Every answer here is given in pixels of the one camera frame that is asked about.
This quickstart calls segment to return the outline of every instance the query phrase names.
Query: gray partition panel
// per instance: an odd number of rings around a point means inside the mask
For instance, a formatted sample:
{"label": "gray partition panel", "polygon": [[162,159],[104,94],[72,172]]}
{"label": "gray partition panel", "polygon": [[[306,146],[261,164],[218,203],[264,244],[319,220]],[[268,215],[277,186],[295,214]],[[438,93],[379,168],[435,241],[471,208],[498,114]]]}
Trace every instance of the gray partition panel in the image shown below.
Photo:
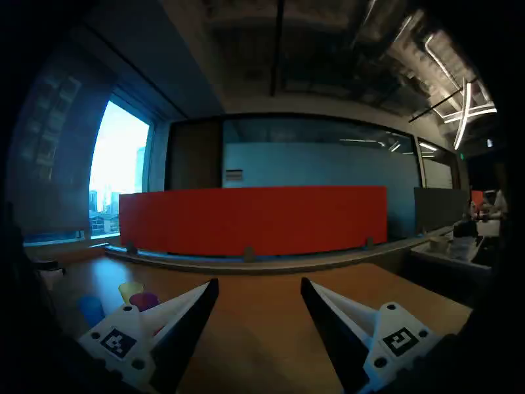
{"label": "gray partition panel", "polygon": [[469,193],[459,189],[414,188],[415,228],[431,231],[461,220],[467,211]]}

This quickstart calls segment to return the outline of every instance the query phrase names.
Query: red partition panel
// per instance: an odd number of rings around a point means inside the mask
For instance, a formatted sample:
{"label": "red partition panel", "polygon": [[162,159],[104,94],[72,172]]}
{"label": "red partition panel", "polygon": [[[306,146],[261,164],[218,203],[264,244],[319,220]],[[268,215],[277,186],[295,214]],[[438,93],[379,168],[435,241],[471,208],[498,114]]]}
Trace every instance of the red partition panel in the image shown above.
{"label": "red partition panel", "polygon": [[185,255],[326,252],[387,241],[383,186],[210,188],[122,194],[122,244]]}
{"label": "red partition panel", "polygon": [[472,190],[471,193],[472,202],[476,204],[478,209],[480,209],[481,205],[483,204],[483,192],[480,192],[479,190]]}

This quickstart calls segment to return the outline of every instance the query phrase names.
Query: window sill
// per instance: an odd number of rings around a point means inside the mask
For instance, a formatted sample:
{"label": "window sill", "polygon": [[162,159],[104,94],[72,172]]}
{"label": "window sill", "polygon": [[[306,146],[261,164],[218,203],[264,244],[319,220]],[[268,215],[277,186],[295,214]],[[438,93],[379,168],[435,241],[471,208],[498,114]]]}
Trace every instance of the window sill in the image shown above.
{"label": "window sill", "polygon": [[114,232],[112,234],[101,234],[101,235],[92,235],[90,239],[92,240],[99,240],[101,238],[109,238],[111,236],[120,236],[120,232]]}
{"label": "window sill", "polygon": [[84,238],[82,236],[81,238],[73,238],[73,239],[70,239],[70,240],[42,241],[42,242],[24,242],[23,246],[25,248],[31,248],[33,246],[70,244],[71,242],[80,242],[80,241],[85,241],[85,240],[86,240],[86,238]]}
{"label": "window sill", "polygon": [[120,232],[115,232],[113,234],[94,235],[94,236],[92,236],[90,238],[81,237],[81,238],[73,238],[73,239],[69,239],[69,240],[58,240],[58,241],[24,242],[23,245],[24,245],[25,248],[34,248],[34,247],[39,247],[39,246],[71,244],[71,243],[74,243],[74,242],[89,243],[90,240],[98,240],[98,239],[101,239],[101,238],[105,238],[105,239],[117,238],[119,236],[120,236]]}

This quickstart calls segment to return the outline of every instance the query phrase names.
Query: building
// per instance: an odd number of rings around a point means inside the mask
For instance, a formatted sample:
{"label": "building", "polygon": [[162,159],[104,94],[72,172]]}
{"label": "building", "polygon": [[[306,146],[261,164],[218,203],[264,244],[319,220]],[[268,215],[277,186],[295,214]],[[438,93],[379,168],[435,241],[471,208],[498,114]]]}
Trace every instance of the building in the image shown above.
{"label": "building", "polygon": [[114,213],[89,212],[91,235],[115,234],[120,231],[119,215]]}
{"label": "building", "polygon": [[119,192],[111,192],[111,206],[110,213],[113,215],[119,214]]}
{"label": "building", "polygon": [[98,192],[96,190],[89,191],[89,210],[96,212],[98,207]]}
{"label": "building", "polygon": [[139,148],[136,152],[136,164],[135,164],[135,192],[142,192],[142,171],[144,170],[144,153],[146,147]]}

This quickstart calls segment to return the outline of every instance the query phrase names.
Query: yellow cup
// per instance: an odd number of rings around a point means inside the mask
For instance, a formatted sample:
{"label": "yellow cup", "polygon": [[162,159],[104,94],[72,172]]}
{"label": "yellow cup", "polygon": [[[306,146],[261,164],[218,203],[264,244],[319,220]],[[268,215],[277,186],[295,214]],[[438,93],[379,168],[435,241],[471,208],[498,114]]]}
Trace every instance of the yellow cup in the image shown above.
{"label": "yellow cup", "polygon": [[129,299],[133,294],[142,293],[144,285],[137,282],[123,283],[119,286],[119,292],[124,300],[124,303],[129,303]]}

